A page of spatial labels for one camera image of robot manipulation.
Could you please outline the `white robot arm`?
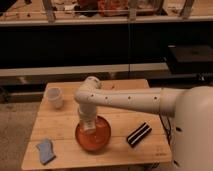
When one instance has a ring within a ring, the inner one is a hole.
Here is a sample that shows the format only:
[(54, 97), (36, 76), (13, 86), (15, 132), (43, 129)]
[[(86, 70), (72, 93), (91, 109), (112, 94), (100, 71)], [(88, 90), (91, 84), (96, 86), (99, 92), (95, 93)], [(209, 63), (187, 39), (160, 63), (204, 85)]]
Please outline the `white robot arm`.
[(80, 118), (89, 123), (99, 106), (172, 117), (172, 171), (213, 171), (213, 87), (104, 90), (90, 76), (74, 98)]

